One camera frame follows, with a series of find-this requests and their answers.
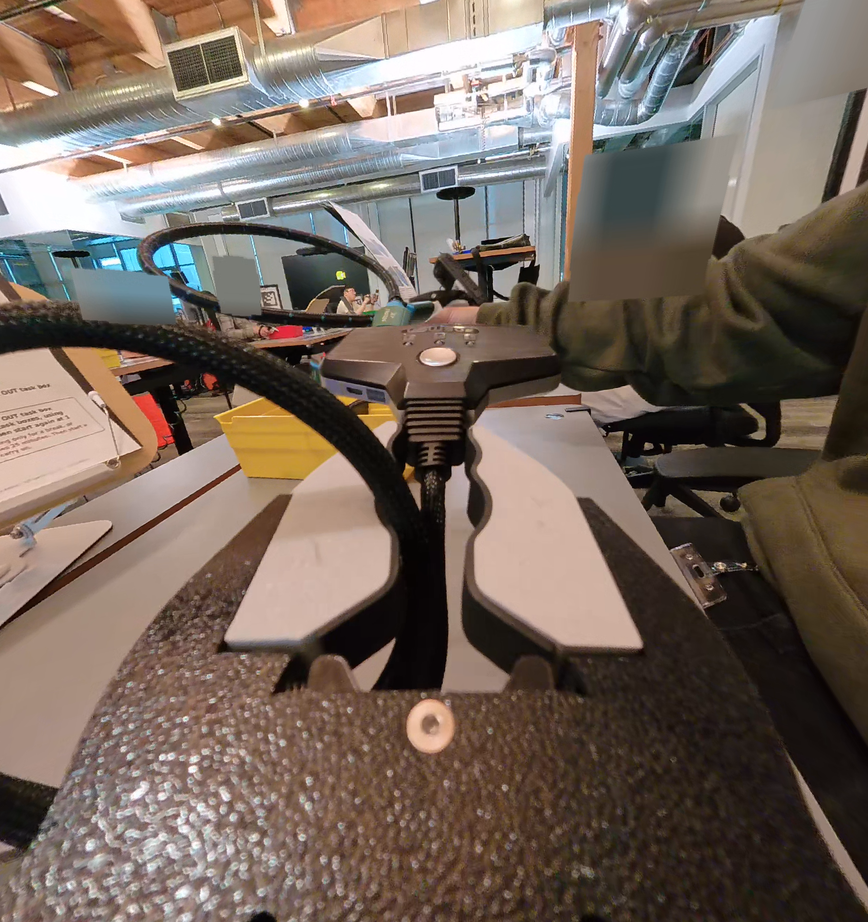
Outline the yellow plastic bin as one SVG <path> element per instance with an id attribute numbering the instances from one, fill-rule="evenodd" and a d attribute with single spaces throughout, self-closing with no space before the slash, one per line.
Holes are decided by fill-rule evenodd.
<path id="1" fill-rule="evenodd" d="M 265 398 L 215 416 L 248 478 L 302 480 L 337 450 L 304 422 Z"/>

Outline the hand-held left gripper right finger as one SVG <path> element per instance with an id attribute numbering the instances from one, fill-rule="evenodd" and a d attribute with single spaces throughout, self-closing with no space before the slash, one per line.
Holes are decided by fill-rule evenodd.
<path id="1" fill-rule="evenodd" d="M 643 641 L 572 490 L 490 430 L 468 433 L 463 630 L 492 662 L 635 655 Z"/>

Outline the white foam board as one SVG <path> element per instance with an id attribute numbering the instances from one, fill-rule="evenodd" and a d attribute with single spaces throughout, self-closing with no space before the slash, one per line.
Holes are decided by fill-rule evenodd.
<path id="1" fill-rule="evenodd" d="M 406 301 L 409 300 L 416 293 L 414 283 L 403 270 L 402 264 L 384 246 L 371 227 L 362 220 L 359 214 L 341 205 L 329 202 L 326 203 L 325 208 L 347 228 L 349 235 L 359 240 L 364 247 L 365 254 L 392 276 L 399 294 Z"/>

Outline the white vent box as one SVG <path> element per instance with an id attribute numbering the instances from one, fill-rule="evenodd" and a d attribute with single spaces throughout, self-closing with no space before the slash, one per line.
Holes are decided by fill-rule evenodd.
<path id="1" fill-rule="evenodd" d="M 232 26 L 163 45 L 174 98 L 198 98 L 252 83 L 250 41 Z"/>

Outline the wooden column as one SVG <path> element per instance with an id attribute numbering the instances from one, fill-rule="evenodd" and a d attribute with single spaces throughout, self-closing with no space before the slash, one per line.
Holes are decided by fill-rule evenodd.
<path id="1" fill-rule="evenodd" d="M 578 196 L 585 159 L 593 150 L 593 116 L 596 101 L 599 21 L 571 29 L 570 129 L 566 183 L 566 231 L 562 279 L 569 280 L 574 250 Z"/>

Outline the printed instruction sheet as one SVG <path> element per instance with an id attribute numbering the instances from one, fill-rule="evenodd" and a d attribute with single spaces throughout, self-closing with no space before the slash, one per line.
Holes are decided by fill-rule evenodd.
<path id="1" fill-rule="evenodd" d="M 139 448 L 62 349 L 0 355 L 0 530 L 36 513 L 54 488 L 119 467 Z"/>

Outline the raised wooden table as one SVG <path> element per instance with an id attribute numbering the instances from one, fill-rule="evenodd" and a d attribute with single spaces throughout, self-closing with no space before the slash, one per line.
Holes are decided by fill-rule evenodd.
<path id="1" fill-rule="evenodd" d="M 540 267 L 535 257 L 532 246 L 475 247 L 458 255 L 442 253 L 429 263 L 443 291 L 458 291 L 468 303 L 482 305 L 507 299 L 495 291 L 497 271 L 520 266 L 518 282 L 536 284 Z"/>

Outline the wooden sheet holder board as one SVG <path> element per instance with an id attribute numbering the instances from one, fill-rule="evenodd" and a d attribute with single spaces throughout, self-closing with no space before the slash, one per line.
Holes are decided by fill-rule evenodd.
<path id="1" fill-rule="evenodd" d="M 19 309 L 26 305 L 36 306 L 36 309 L 41 312 L 51 307 L 59 307 L 59 303 L 49 302 L 37 292 L 8 282 L 1 272 L 0 303 L 9 303 Z M 127 390 L 120 384 L 113 370 L 105 365 L 101 352 L 88 349 L 66 349 L 64 353 L 67 358 L 63 365 L 69 367 L 71 371 L 76 371 L 76 377 L 82 383 L 97 390 L 100 397 L 105 400 L 108 409 L 117 416 L 117 422 L 125 424 L 126 431 L 130 434 L 129 424 L 138 412 L 138 409 L 134 408 L 140 407 L 135 403 L 134 398 L 128 396 Z M 46 507 L 56 506 L 63 501 L 76 500 L 99 490 L 110 489 L 118 482 L 140 474 L 151 465 L 157 453 L 158 450 L 154 452 L 149 449 L 144 450 L 140 445 L 139 448 L 125 455 L 120 460 L 119 467 L 112 468 L 109 473 L 96 475 L 72 487 L 54 488 L 45 505 Z"/>

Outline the clear badge clip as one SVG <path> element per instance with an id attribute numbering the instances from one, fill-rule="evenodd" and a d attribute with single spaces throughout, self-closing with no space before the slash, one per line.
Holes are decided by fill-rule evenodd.
<path id="1" fill-rule="evenodd" d="M 670 555 L 702 608 L 710 608 L 725 602 L 727 591 L 721 577 L 729 574 L 754 573 L 756 564 L 734 560 L 706 560 L 692 543 L 672 547 Z"/>

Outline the silver ceiling pipes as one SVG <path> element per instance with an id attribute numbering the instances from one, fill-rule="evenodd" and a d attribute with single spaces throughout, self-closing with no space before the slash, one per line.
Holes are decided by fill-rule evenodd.
<path id="1" fill-rule="evenodd" d="M 663 106 L 700 31 L 779 14 L 781 1 L 557 1 L 543 3 L 546 31 L 604 21 L 594 118 L 601 127 L 649 121 Z"/>

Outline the black round-topped stand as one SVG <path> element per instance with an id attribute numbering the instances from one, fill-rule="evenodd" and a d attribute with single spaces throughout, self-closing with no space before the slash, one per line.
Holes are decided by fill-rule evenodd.
<path id="1" fill-rule="evenodd" d="M 455 185 L 436 191 L 436 197 L 438 200 L 450 202 L 452 205 L 453 237 L 451 247 L 454 253 L 460 253 L 464 249 L 461 229 L 461 202 L 473 197 L 474 195 L 475 188 L 469 185 Z"/>

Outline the black office chair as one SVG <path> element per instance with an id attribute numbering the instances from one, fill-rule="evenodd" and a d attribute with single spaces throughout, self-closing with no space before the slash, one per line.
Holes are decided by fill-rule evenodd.
<path id="1" fill-rule="evenodd" d="M 741 488 L 798 476 L 820 458 L 820 451 L 778 445 L 779 403 L 658 409 L 600 429 L 621 436 L 617 463 L 629 484 L 644 490 L 647 512 L 673 498 L 698 515 L 721 518 L 739 511 Z"/>

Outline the person's right forearm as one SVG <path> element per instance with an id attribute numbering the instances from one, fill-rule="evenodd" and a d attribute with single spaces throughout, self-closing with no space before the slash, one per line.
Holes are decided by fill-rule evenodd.
<path id="1" fill-rule="evenodd" d="M 694 296 L 578 302 L 517 285 L 476 324 L 530 328 L 583 393 L 629 386 L 657 407 L 835 394 L 868 310 L 868 181 L 707 265 Z"/>

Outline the large silver air duct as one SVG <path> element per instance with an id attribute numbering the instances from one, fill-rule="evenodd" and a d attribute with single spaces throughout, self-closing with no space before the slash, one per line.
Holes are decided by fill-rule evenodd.
<path id="1" fill-rule="evenodd" d="M 0 146 L 49 144 L 51 156 L 115 146 L 198 123 L 358 97 L 477 68 L 536 47 L 540 2 L 432 2 L 353 23 L 250 41 L 252 83 L 178 101 L 163 67 L 0 110 Z"/>

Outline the person's torso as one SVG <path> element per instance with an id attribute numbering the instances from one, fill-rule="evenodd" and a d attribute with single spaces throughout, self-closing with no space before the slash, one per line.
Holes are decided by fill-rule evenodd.
<path id="1" fill-rule="evenodd" d="M 757 562 L 868 746 L 868 308 L 820 458 L 740 499 Z"/>

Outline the person's legs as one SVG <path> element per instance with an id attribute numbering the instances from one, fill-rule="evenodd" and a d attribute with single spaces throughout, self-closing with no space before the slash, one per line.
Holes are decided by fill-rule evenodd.
<path id="1" fill-rule="evenodd" d="M 868 886 L 868 747 L 760 571 L 719 576 L 709 617 L 758 689 L 793 763 Z"/>

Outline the white stand base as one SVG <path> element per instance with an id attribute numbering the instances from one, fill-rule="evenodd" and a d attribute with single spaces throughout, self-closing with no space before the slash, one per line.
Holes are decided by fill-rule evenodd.
<path id="1" fill-rule="evenodd" d="M 0 629 L 111 527 L 108 520 L 48 527 L 28 546 L 0 536 Z"/>

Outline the black braided cable green plug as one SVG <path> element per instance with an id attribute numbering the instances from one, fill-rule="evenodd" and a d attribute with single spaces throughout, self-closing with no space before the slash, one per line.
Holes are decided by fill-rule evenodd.
<path id="1" fill-rule="evenodd" d="M 155 254 L 172 243 L 191 238 L 227 234 L 234 236 L 253 236 L 283 239 L 294 243 L 303 243 L 323 254 L 338 255 L 359 264 L 376 275 L 384 284 L 389 295 L 387 303 L 372 315 L 337 315 L 309 314 L 306 311 L 274 311 L 253 315 L 258 320 L 276 325 L 315 326 L 319 328 L 370 328 L 370 327 L 405 327 L 418 320 L 414 306 L 405 302 L 397 279 L 377 260 L 357 250 L 337 243 L 334 240 L 285 226 L 270 226 L 255 222 L 212 222 L 206 225 L 186 225 L 167 228 L 154 232 L 140 241 L 138 260 L 142 270 L 150 275 L 165 279 L 172 294 L 183 303 L 193 304 L 199 308 L 211 309 L 216 313 L 222 311 L 219 300 L 204 292 L 195 291 L 185 283 L 171 279 L 163 269 L 154 262 Z"/>

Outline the black video switch box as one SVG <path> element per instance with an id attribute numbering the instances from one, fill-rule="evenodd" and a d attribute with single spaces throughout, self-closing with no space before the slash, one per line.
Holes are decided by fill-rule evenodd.
<path id="1" fill-rule="evenodd" d="M 417 470 L 463 464 L 469 428 L 492 402 L 560 383 L 561 360 L 531 329 L 481 325 L 361 328 L 326 354 L 334 394 L 386 404 L 393 453 Z"/>

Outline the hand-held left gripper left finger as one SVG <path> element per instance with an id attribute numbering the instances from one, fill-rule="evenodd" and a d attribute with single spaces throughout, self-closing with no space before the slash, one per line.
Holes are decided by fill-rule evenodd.
<path id="1" fill-rule="evenodd" d="M 399 623 L 397 538 L 362 477 L 336 454 L 294 488 L 223 644 L 364 662 Z"/>

